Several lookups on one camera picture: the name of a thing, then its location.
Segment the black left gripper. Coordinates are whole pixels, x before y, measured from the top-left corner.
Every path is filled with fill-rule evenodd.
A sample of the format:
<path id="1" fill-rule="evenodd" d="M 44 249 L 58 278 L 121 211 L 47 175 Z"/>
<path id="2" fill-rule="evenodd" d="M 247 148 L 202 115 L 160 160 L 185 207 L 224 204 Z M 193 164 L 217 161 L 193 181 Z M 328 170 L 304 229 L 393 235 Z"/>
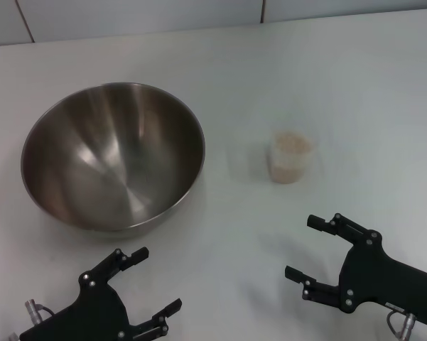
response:
<path id="1" fill-rule="evenodd" d="M 166 319 L 182 307 L 180 298 L 149 320 L 130 325 L 126 308 L 108 281 L 149 256 L 142 247 L 127 256 L 115 249 L 80 282 L 76 301 L 20 335 L 20 341 L 154 341 L 168 334 Z"/>

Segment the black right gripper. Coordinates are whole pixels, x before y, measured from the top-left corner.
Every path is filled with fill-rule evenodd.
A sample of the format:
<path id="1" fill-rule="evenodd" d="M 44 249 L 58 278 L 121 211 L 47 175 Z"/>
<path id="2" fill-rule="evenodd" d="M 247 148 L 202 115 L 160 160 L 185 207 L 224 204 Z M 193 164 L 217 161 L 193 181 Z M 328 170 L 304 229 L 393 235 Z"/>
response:
<path id="1" fill-rule="evenodd" d="M 427 325 L 427 273 L 389 257 L 383 250 L 380 233 L 369 231 L 340 213 L 329 221 L 309 215 L 306 224 L 353 246 L 342 265 L 339 288 L 286 266 L 285 277 L 303 285 L 303 300 L 340 308 L 344 313 L 353 313 L 362 303 L 377 303 L 411 313 Z"/>

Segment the stainless steel mixing bowl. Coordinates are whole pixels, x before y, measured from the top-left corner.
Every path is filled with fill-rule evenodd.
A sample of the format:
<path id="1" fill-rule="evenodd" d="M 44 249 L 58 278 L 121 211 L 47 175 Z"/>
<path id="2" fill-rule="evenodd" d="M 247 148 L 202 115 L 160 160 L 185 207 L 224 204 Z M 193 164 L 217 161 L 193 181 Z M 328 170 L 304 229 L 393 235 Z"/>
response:
<path id="1" fill-rule="evenodd" d="M 121 233 L 162 220 L 202 172 L 205 135 L 173 94 L 136 82 L 74 92 L 28 132 L 21 178 L 32 201 L 70 226 Z"/>

